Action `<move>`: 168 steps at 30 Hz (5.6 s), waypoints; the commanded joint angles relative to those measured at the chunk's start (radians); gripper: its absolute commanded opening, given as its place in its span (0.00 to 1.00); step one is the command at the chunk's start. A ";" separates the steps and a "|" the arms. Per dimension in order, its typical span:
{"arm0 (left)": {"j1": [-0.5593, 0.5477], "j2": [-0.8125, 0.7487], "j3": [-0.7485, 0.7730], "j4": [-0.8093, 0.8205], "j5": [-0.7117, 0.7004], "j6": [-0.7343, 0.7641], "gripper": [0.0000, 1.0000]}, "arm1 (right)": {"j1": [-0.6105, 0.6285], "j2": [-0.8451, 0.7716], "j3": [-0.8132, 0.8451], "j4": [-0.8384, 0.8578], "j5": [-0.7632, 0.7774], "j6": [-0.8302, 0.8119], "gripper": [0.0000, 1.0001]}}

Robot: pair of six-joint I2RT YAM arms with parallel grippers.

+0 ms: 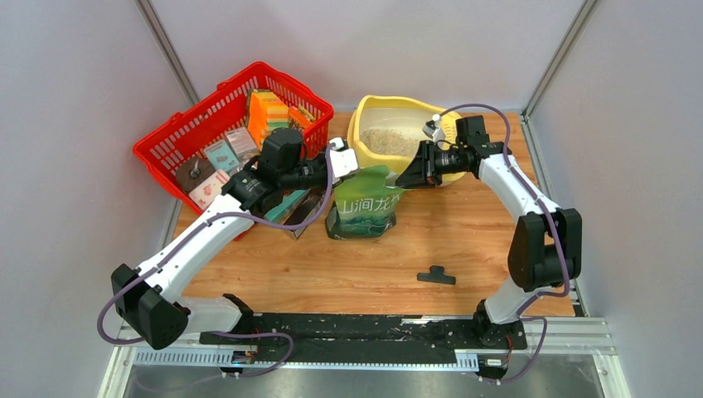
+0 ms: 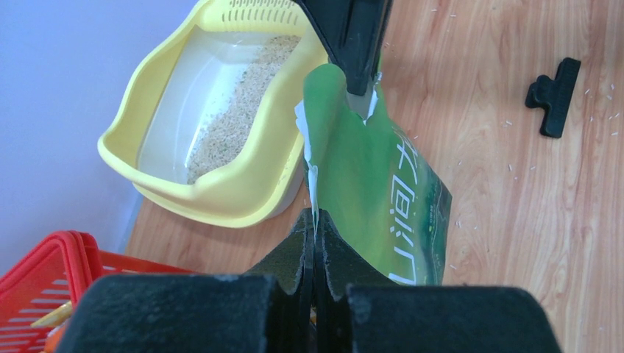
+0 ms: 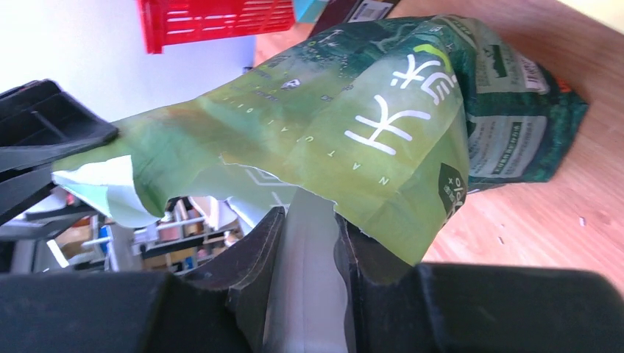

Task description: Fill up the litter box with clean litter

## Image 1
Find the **green litter bag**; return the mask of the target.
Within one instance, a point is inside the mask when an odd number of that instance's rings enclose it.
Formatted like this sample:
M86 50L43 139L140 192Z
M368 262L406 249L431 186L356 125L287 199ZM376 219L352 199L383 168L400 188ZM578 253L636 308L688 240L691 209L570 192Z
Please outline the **green litter bag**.
M379 238L396 225L395 210L405 191L387 166L365 167L333 188L334 203L325 220L333 240Z

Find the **black bag clip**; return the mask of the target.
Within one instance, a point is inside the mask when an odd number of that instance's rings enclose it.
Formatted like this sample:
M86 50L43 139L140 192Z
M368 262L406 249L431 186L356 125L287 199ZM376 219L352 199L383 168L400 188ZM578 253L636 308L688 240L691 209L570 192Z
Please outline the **black bag clip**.
M455 285L456 278L451 275L445 274L445 268L443 266L432 265L429 267L428 272L420 272L417 274L416 279L420 282L435 283L435 284L448 284Z

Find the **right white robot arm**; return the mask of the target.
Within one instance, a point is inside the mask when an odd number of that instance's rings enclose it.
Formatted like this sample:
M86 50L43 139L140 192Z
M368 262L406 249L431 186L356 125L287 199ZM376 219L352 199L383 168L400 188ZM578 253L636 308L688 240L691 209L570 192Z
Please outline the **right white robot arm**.
M515 222L507 255L509 276L478 307L473 336L484 347L496 346L539 297L565 296L581 272L582 216L545 196L518 167L505 142L493 142L481 116L457 119L456 138L419 143L410 165L397 177L404 189L437 187L444 176L470 172L489 187Z

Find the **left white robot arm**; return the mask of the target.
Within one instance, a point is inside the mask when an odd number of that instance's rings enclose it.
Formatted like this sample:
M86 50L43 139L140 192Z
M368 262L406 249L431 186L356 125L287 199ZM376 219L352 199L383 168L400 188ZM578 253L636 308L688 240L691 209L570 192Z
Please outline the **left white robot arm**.
M308 157L297 129L279 128L240 171L233 174L212 203L170 244L138 267L120 265L110 277L114 296L98 317L99 335L115 345L146 342L160 350L180 336L223 333L234 344L250 339L253 321L248 308L232 295L188 298L185 288L226 245L254 224L295 231L312 224L276 225L265 214L284 193L322 189L327 203L333 187L357 172L355 151L334 138Z

